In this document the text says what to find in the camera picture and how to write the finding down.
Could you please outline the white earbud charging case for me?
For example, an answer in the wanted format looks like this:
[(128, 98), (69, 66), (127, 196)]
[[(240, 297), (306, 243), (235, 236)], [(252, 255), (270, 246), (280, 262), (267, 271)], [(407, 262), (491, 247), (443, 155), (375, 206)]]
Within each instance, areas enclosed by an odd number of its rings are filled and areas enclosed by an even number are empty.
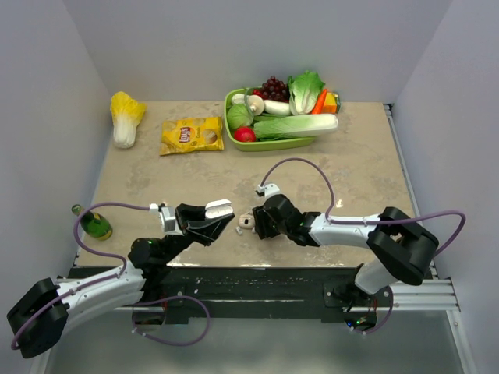
[(232, 202), (228, 199), (220, 199), (209, 202), (205, 206), (205, 218), (214, 219), (233, 214)]

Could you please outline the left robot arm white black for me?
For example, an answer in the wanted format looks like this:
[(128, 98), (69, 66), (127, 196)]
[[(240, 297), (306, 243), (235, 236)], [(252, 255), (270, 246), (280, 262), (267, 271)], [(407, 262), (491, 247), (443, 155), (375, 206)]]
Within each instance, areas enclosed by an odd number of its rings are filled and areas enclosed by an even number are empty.
[(39, 280), (7, 314), (12, 350), (33, 358), (89, 319), (126, 305), (156, 304), (161, 286), (154, 282), (153, 271), (164, 270), (193, 243), (211, 245), (235, 216), (227, 199), (206, 206), (152, 203), (145, 209), (158, 215), (165, 236), (134, 242), (128, 258), (116, 257), (120, 266), (98, 275), (61, 284), (51, 278)]

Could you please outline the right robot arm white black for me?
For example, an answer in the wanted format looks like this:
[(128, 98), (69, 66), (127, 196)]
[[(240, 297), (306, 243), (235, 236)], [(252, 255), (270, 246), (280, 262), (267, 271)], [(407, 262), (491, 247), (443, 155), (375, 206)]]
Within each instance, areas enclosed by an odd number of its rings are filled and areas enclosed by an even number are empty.
[(437, 238), (416, 222), (396, 224), (408, 216), (394, 207), (357, 224), (354, 217), (302, 213), (285, 195), (277, 194), (254, 207), (252, 214), (262, 240), (284, 235), (301, 246), (346, 245), (371, 250), (375, 259), (363, 264), (347, 287), (349, 301), (357, 306), (366, 305), (380, 289), (397, 281), (422, 284), (439, 246)]

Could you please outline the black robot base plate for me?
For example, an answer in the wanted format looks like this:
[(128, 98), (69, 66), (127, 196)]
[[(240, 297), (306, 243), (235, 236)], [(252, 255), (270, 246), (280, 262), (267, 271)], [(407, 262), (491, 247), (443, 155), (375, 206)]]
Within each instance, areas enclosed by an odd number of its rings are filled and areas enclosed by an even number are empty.
[(355, 268), (171, 267), (149, 280), (137, 306), (164, 306), (167, 324), (191, 318), (318, 319), (360, 325), (389, 307), (383, 287), (367, 295), (354, 286)]

